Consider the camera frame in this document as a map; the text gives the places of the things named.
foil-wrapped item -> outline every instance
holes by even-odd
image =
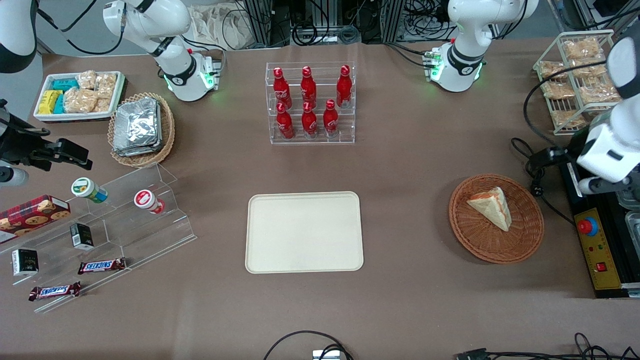
[[[134,156],[162,149],[160,104],[151,97],[125,102],[118,107],[114,121],[113,151]]]

brown paper tablecloth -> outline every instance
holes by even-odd
[[[494,42],[482,76],[461,94],[427,83],[417,66],[381,45],[234,52],[220,90],[193,103],[172,96],[150,56],[45,56],[45,73],[120,70],[127,95],[155,92],[169,102],[177,135],[163,165],[179,178],[176,197],[198,239],[45,315],[32,313],[35,305],[11,285],[3,264],[0,357],[261,359],[280,336],[300,329],[328,332],[362,360],[449,359],[479,347],[566,353],[577,331],[618,354],[640,345],[640,302],[593,299],[575,229],[544,205],[545,239],[515,265],[474,258],[449,227],[449,196],[464,178],[495,172],[529,184],[509,139],[544,146],[525,126],[522,102],[536,83],[531,66],[550,43]],[[342,60],[357,61],[356,144],[272,146],[266,62]],[[540,95],[530,113],[550,128]],[[4,208],[43,193],[69,198],[79,176],[105,183],[132,170],[109,156],[105,122],[47,127],[87,147],[93,170],[31,170],[28,186],[0,190]],[[543,184],[568,213],[557,171]],[[339,190],[360,196],[361,270],[245,270],[251,196]],[[271,356],[310,359],[327,344],[300,336]]]

round wicker basket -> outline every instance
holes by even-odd
[[[511,212],[511,227],[502,231],[467,204],[479,192],[499,186]],[[496,264],[517,263],[533,255],[542,242],[545,223],[536,199],[514,180],[497,174],[481,174],[464,180],[449,202],[449,222],[458,240],[482,260]]]
[[[160,121],[162,123],[162,138],[164,141],[163,148],[158,152],[151,152],[148,154],[141,154],[135,156],[119,156],[113,150],[111,151],[111,157],[116,159],[117,162],[128,165],[130,167],[144,167],[151,163],[159,163],[163,161],[171,148],[173,147],[173,141],[175,139],[175,122],[173,121],[173,114],[166,101],[157,94],[150,94],[143,92],[142,94],[136,94],[124,99],[122,102],[138,101],[144,97],[152,97],[160,103]],[[107,140],[109,145],[113,148],[113,126],[115,121],[115,113],[111,114],[111,120],[109,120],[109,132],[107,133]]]

snickers bar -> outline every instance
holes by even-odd
[[[78,270],[78,275],[84,274],[85,272],[122,270],[125,267],[126,267],[126,264],[125,264],[124,258],[105,260],[105,261],[94,261],[93,263],[80,263],[80,269]]]
[[[50,297],[80,295],[80,282],[71,285],[53,286],[52,288],[39,288],[36,286],[29,294],[29,301],[48,299]]]

red bottle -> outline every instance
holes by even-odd
[[[289,84],[282,75],[282,69],[277,67],[273,69],[273,76],[275,80],[273,82],[273,92],[276,93],[276,99],[287,106],[287,110],[291,109],[293,102],[291,101],[291,91],[289,91]]]
[[[328,138],[338,135],[338,111],[335,109],[335,101],[326,101],[326,109],[322,116],[324,122],[324,132]]]
[[[287,109],[285,108],[285,104],[279,102],[276,105],[276,110],[278,110],[278,115],[276,116],[276,121],[278,122],[278,128],[280,129],[280,133],[284,140],[291,140],[293,136],[295,136],[296,131],[293,128],[293,122],[291,121],[291,115],[287,113]]]
[[[300,83],[302,90],[302,101],[311,104],[311,108],[316,108],[316,82],[311,77],[311,68],[305,66],[302,68],[302,82]]]
[[[318,133],[314,109],[309,102],[304,102],[302,109],[304,110],[304,113],[302,113],[302,128],[305,130],[305,138],[315,139]]]
[[[343,65],[340,68],[340,79],[338,79],[337,90],[338,94],[335,98],[339,108],[348,108],[351,105],[351,76],[349,76],[349,66]]]

